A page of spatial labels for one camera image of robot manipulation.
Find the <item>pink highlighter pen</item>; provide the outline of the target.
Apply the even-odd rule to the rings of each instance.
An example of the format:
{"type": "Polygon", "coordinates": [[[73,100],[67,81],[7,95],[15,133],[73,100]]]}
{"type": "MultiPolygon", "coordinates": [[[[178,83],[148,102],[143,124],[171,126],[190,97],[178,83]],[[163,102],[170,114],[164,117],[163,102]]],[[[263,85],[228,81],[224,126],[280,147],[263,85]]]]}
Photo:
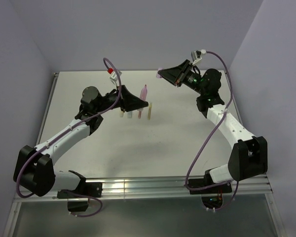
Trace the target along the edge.
{"type": "Polygon", "coordinates": [[[147,98],[147,93],[148,93],[148,89],[147,89],[147,85],[145,84],[145,86],[141,90],[140,99],[145,101],[147,98]]]}

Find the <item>purple pen cap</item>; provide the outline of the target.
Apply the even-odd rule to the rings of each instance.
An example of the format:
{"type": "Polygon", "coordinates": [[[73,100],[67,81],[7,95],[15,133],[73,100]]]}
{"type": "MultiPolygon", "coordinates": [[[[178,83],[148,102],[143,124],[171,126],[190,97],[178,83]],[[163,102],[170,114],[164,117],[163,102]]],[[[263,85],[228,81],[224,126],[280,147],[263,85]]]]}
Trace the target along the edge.
{"type": "Polygon", "coordinates": [[[156,73],[156,78],[162,78],[162,76],[159,74],[159,71],[157,71],[157,73],[156,73]]]}

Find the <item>olive yellow pen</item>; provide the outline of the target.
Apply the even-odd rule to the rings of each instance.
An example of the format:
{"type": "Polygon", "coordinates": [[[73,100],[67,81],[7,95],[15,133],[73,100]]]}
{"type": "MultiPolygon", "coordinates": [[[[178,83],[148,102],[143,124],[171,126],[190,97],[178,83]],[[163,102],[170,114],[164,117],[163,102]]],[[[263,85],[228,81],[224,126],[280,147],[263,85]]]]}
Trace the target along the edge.
{"type": "Polygon", "coordinates": [[[151,118],[151,111],[152,111],[152,102],[149,102],[149,105],[148,105],[148,120],[150,120],[151,118]]]}

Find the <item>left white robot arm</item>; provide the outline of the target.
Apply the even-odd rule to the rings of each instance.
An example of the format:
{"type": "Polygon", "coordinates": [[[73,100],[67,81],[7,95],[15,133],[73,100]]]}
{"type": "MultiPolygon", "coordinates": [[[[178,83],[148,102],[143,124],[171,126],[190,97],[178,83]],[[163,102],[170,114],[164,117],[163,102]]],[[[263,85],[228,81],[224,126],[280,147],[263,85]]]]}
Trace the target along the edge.
{"type": "Polygon", "coordinates": [[[131,94],[121,85],[105,95],[94,86],[82,92],[78,114],[69,125],[47,141],[30,147],[24,146],[18,155],[13,180],[21,198],[42,197],[57,190],[74,197],[99,197],[97,189],[86,183],[86,178],[75,171],[54,170],[58,159],[79,141],[92,135],[103,121],[102,114],[119,108],[131,112],[148,106],[145,99],[131,94]]]}

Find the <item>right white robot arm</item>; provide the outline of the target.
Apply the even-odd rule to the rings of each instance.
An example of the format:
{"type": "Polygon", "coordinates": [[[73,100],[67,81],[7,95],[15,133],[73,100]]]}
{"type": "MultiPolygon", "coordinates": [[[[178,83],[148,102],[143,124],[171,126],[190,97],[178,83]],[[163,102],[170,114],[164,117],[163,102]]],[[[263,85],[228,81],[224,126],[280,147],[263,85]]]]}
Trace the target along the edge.
{"type": "Polygon", "coordinates": [[[215,125],[215,130],[222,133],[232,148],[227,164],[206,171],[205,190],[213,193],[228,181],[242,181],[267,172],[267,141],[249,132],[229,112],[229,105],[219,95],[221,72],[208,69],[201,75],[189,60],[185,60],[157,73],[176,87],[184,84],[199,93],[196,99],[199,112],[215,125]]]}

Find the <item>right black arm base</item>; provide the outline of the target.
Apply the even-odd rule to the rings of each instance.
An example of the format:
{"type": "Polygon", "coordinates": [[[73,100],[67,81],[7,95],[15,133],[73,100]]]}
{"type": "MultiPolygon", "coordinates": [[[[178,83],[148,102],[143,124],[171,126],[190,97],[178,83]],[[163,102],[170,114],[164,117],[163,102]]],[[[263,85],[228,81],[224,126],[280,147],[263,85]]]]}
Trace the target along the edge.
{"type": "Polygon", "coordinates": [[[205,175],[203,178],[188,179],[187,189],[191,195],[205,195],[201,197],[201,200],[208,209],[221,208],[223,205],[223,194],[232,193],[230,183],[215,184],[208,175],[205,175]]]}

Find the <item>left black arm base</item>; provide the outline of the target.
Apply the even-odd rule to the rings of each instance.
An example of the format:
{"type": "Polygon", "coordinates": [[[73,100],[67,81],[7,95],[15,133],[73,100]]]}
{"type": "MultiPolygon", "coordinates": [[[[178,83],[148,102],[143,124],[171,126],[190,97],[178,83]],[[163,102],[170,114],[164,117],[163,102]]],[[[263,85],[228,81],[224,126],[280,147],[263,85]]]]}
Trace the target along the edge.
{"type": "Polygon", "coordinates": [[[68,201],[67,209],[69,212],[85,212],[89,207],[90,201],[100,198],[102,195],[102,183],[84,183],[75,190],[61,190],[57,192],[58,199],[86,198],[85,201],[68,201]]]}

